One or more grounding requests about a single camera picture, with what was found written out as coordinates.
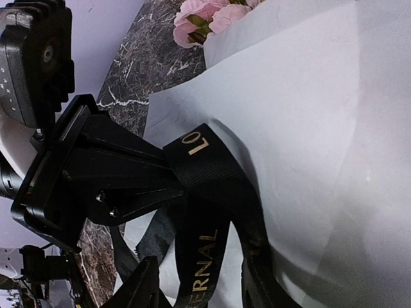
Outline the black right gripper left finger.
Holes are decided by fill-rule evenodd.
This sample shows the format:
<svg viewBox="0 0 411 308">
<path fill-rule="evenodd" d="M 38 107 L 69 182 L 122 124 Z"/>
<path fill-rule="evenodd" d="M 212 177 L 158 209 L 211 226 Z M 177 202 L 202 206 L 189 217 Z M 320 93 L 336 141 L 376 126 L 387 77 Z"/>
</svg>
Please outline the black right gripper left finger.
<svg viewBox="0 0 411 308">
<path fill-rule="evenodd" d="M 112 297 L 112 307 L 158 307 L 159 265 L 146 257 Z"/>
</svg>

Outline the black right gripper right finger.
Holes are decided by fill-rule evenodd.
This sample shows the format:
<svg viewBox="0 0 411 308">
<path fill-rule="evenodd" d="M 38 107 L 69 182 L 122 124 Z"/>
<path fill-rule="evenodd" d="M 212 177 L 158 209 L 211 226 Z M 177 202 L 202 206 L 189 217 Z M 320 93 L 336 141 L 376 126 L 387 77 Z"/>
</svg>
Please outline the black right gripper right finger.
<svg viewBox="0 0 411 308">
<path fill-rule="evenodd" d="M 243 307 L 301 307 L 275 279 L 269 252 L 251 250 L 245 255 L 241 269 Z"/>
</svg>

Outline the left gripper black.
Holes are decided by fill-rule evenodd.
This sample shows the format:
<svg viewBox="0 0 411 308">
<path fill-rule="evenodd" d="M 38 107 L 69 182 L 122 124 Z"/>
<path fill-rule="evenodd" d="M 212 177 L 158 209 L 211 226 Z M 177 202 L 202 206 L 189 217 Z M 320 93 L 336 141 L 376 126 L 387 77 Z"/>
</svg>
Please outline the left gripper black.
<svg viewBox="0 0 411 308">
<path fill-rule="evenodd" d="M 18 224 L 73 253 L 86 219 L 114 227 L 184 199 L 162 150 L 97 112 L 91 94 L 73 98 L 11 207 Z"/>
</svg>

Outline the black ribbon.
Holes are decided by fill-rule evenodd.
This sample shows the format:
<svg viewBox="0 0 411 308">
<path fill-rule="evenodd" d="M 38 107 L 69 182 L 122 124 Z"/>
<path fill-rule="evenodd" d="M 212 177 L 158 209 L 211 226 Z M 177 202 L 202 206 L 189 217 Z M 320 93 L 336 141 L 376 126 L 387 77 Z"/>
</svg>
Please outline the black ribbon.
<svg viewBox="0 0 411 308">
<path fill-rule="evenodd" d="M 184 199 L 157 210 L 136 254 L 162 261 L 174 246 L 180 280 L 175 305 L 206 307 L 220 276 L 231 225 L 240 238 L 243 260 L 251 250 L 270 253 L 261 202 L 208 125 L 171 142 L 163 152 L 184 188 Z"/>
</svg>

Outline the small pink fake rose stem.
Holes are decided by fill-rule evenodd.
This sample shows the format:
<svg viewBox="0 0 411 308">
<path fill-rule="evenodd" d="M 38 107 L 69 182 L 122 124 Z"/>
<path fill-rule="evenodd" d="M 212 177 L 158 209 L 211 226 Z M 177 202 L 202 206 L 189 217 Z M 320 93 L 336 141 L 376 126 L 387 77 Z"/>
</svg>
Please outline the small pink fake rose stem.
<svg viewBox="0 0 411 308">
<path fill-rule="evenodd" d="M 255 9 L 261 1 L 189 0 L 176 13 L 173 39 L 185 49 L 202 46 Z"/>
</svg>

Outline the translucent white wrapping paper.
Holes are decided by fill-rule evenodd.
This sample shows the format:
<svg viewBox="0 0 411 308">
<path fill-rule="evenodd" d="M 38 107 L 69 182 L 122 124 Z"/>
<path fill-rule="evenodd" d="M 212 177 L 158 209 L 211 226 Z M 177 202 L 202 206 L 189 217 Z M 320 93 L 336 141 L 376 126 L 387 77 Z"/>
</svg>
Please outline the translucent white wrapping paper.
<svg viewBox="0 0 411 308">
<path fill-rule="evenodd" d="M 145 139 L 207 123 L 257 186 L 303 307 L 410 306 L 410 2 L 188 1 L 206 70 L 149 99 Z"/>
</svg>

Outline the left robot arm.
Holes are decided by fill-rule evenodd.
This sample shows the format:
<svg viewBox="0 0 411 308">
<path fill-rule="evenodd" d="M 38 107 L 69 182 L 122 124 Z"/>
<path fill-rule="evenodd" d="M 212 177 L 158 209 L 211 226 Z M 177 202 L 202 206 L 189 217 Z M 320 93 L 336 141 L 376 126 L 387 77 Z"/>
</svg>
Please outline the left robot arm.
<svg viewBox="0 0 411 308">
<path fill-rule="evenodd" d="M 1 250 L 1 274 L 21 279 L 35 307 L 48 306 L 52 280 L 67 280 L 78 307 L 93 307 L 76 263 L 84 223 L 108 226 L 122 286 L 106 307 L 169 307 L 159 266 L 178 234 L 185 204 L 161 151 L 112 121 L 94 98 L 74 98 L 21 178 L 1 160 L 1 194 L 14 218 L 60 247 Z"/>
</svg>

